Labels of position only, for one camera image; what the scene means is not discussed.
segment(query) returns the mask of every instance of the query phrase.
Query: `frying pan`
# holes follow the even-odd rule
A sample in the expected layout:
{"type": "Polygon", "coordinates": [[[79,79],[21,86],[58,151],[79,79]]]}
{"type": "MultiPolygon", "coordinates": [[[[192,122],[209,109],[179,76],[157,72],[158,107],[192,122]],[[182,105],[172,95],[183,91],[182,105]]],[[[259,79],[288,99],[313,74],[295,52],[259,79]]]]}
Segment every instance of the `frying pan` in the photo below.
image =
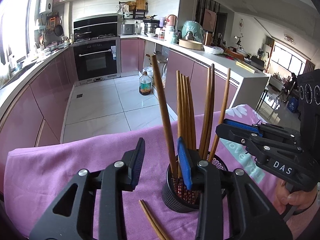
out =
{"type": "Polygon", "coordinates": [[[63,34],[63,27],[61,26],[61,17],[60,23],[54,28],[54,33],[56,36],[61,36],[63,34]]]}

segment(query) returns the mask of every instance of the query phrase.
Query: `curtain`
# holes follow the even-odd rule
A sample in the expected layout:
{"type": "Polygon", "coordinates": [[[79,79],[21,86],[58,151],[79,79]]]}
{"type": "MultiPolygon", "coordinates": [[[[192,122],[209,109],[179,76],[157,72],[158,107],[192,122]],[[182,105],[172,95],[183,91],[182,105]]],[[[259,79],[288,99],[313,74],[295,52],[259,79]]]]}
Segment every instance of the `curtain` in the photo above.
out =
{"type": "Polygon", "coordinates": [[[315,64],[313,64],[310,60],[307,60],[306,61],[306,66],[304,67],[304,71],[303,71],[303,74],[304,73],[308,73],[310,71],[314,71],[315,70],[315,64]]]}
{"type": "Polygon", "coordinates": [[[273,38],[267,37],[266,44],[271,47],[271,52],[270,52],[270,55],[268,58],[268,64],[267,64],[267,72],[268,72],[268,69],[270,67],[271,55],[272,55],[272,52],[273,52],[274,46],[275,46],[275,40],[273,38]]]}

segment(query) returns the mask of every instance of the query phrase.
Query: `blue gripper pad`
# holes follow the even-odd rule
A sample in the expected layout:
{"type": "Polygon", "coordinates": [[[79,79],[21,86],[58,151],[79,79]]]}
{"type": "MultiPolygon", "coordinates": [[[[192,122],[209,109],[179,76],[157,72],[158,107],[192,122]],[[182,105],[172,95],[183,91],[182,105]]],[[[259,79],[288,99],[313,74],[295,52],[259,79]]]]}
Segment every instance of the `blue gripper pad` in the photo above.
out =
{"type": "Polygon", "coordinates": [[[182,137],[178,138],[178,156],[180,162],[181,173],[183,176],[183,182],[188,190],[191,190],[192,180],[191,180],[191,168],[188,161],[187,154],[189,155],[188,149],[183,141],[182,137]]]}
{"type": "Polygon", "coordinates": [[[259,130],[257,128],[252,127],[250,125],[247,125],[245,123],[235,122],[235,121],[231,121],[228,119],[225,119],[223,122],[227,125],[231,125],[231,126],[234,126],[237,128],[241,128],[241,129],[245,129],[245,130],[254,132],[254,133],[258,134],[260,137],[262,137],[262,134],[259,132],[259,130]]]}

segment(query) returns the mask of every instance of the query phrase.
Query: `pink towel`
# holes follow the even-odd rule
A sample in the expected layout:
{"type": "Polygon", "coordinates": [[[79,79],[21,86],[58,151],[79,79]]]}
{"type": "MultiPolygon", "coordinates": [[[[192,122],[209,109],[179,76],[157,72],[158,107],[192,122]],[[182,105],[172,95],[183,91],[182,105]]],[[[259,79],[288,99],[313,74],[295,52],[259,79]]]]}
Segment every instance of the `pink towel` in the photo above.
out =
{"type": "MultiPolygon", "coordinates": [[[[211,143],[220,112],[214,113],[211,143]]],[[[262,118],[247,105],[226,111],[226,118],[247,124],[262,118]]],[[[197,143],[200,142],[203,115],[195,117],[197,143]]],[[[172,124],[174,140],[177,139],[177,123],[172,124]]],[[[89,171],[104,169],[120,160],[123,153],[134,149],[139,137],[146,142],[146,152],[140,181],[134,192],[124,192],[124,216],[129,240],[157,239],[138,200],[144,199],[171,239],[194,239],[198,212],[179,214],[165,206],[161,189],[169,164],[162,126],[122,134],[97,136],[62,145],[16,149],[9,153],[4,175],[6,212],[25,236],[60,190],[80,169],[89,171]]],[[[266,196],[273,201],[276,178],[256,167],[253,157],[245,154],[243,146],[220,141],[217,155],[228,169],[245,169],[257,182],[266,196]]],[[[98,214],[94,216],[94,237],[98,238],[98,214]]],[[[224,237],[229,236],[228,212],[224,209],[224,237]]]]}

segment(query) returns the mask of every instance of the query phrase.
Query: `countertop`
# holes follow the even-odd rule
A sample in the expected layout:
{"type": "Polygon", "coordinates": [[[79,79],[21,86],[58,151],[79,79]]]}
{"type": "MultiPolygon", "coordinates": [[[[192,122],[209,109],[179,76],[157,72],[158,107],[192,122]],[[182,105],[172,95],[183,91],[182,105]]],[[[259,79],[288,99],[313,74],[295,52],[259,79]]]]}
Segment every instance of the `countertop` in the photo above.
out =
{"type": "Polygon", "coordinates": [[[145,35],[121,35],[121,39],[128,39],[128,38],[140,38],[144,39],[146,41],[152,41],[155,43],[158,43],[162,46],[168,47],[170,49],[174,49],[175,51],[178,51],[180,53],[186,54],[189,57],[192,57],[200,62],[203,62],[209,66],[214,64],[215,69],[227,74],[227,69],[231,69],[231,78],[235,81],[239,82],[241,84],[242,80],[244,78],[255,78],[255,77],[268,77],[263,72],[257,71],[255,73],[251,73],[244,68],[241,68],[236,65],[236,62],[234,60],[218,56],[218,55],[212,55],[205,53],[201,50],[194,50],[194,49],[186,49],[184,47],[179,46],[178,44],[170,44],[164,39],[160,38],[150,38],[145,35]]]}
{"type": "Polygon", "coordinates": [[[20,78],[0,90],[0,119],[4,115],[11,102],[18,95],[20,90],[28,83],[28,81],[40,69],[42,69],[46,64],[48,64],[51,60],[64,52],[66,49],[68,49],[68,46],[61,50],[58,50],[57,52],[54,52],[53,54],[50,54],[49,56],[47,56],[47,58],[44,58],[43,61],[36,63],[33,67],[28,69],[25,73],[22,74],[20,78]]]}

